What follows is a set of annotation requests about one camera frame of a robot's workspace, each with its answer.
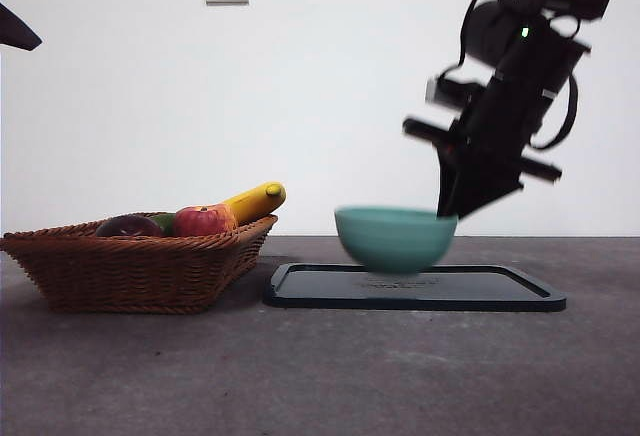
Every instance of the red apple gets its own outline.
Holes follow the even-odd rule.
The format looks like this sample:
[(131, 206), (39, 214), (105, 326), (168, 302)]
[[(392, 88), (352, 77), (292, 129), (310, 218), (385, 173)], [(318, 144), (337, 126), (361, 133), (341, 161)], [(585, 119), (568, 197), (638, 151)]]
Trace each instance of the red apple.
[(187, 206), (176, 213), (173, 220), (174, 236), (209, 236), (238, 227), (227, 204)]

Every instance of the robotic arm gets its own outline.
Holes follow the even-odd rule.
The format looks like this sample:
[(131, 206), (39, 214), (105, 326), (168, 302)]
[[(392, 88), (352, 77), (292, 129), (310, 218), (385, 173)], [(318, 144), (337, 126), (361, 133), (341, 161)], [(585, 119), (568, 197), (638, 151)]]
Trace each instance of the robotic arm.
[(0, 44), (32, 51), (40, 43), (42, 40), (29, 26), (0, 4)]
[[(560, 143), (575, 119), (578, 86), (572, 71), (590, 48), (555, 31), (555, 17), (578, 22), (600, 19), (609, 0), (494, 0), (465, 16), (457, 65), (429, 82), (427, 100), (461, 111), (448, 130), (414, 118), (406, 134), (430, 141), (440, 162), (440, 216), (463, 218), (517, 189), (527, 173), (548, 181), (560, 178), (554, 167), (522, 156), (542, 124), (555, 96), (569, 81), (569, 111), (548, 149)], [(461, 83), (447, 73), (464, 63), (465, 54), (495, 68), (489, 83)]]

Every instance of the basket rim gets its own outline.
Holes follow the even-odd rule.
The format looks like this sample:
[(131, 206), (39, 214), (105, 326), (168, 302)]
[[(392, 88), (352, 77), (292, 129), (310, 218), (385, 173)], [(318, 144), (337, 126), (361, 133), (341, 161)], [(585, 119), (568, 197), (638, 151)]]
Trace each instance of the basket rim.
[[(143, 213), (130, 213), (140, 215), (155, 215), (163, 214), (164, 211), (159, 212), (143, 212)], [(94, 235), (78, 235), (78, 234), (65, 234), (65, 232), (71, 232), (78, 228), (86, 226), (99, 225), (108, 218), (90, 221), (86, 223), (59, 226), (54, 228), (43, 228), (35, 231), (20, 231), (15, 233), (5, 233), (4, 237), (0, 238), (0, 245), (2, 243), (18, 242), (18, 241), (47, 241), (53, 242), (74, 242), (85, 241), (94, 242), (95, 244), (108, 244), (108, 245), (122, 245), (130, 246), (135, 243), (162, 245), (162, 246), (175, 246), (176, 244), (211, 244), (222, 240), (228, 240), (235, 237), (244, 235), (247, 232), (253, 230), (262, 230), (262, 228), (273, 226), (278, 217), (274, 214), (269, 214), (249, 224), (239, 226), (231, 231), (225, 231), (223, 233), (217, 233), (207, 236), (94, 236)]]

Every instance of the bowl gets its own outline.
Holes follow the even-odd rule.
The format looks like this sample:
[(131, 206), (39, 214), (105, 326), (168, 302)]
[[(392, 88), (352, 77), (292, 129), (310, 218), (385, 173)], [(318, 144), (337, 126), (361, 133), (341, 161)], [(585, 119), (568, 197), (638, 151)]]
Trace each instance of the bowl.
[(447, 252), (457, 216), (384, 206), (344, 206), (334, 211), (345, 251), (365, 269), (378, 273), (418, 273)]

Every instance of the black object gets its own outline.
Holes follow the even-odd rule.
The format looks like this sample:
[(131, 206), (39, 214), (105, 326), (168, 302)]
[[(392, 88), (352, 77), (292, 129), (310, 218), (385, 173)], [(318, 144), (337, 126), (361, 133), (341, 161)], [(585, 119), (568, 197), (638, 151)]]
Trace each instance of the black object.
[[(427, 87), (427, 100), (461, 111), (447, 129), (409, 117), (405, 133), (426, 139), (438, 151), (438, 215), (464, 218), (507, 194), (524, 188), (521, 173), (555, 181), (562, 172), (523, 158), (529, 146), (545, 150), (562, 142), (577, 114), (578, 85), (573, 69), (590, 48), (574, 40), (581, 20), (599, 19), (610, 0), (472, 0), (460, 30), (461, 54)], [(572, 16), (576, 32), (567, 37), (551, 27)], [(465, 54), (495, 68), (486, 86), (447, 76)], [(531, 138), (557, 94), (570, 82), (569, 109), (558, 135), (537, 146)]]
[(19, 17), (0, 4), (0, 44), (32, 51), (42, 40)]
[(264, 290), (277, 307), (432, 311), (562, 311), (566, 296), (501, 266), (434, 266), (415, 275), (369, 273), (363, 266), (280, 266)]

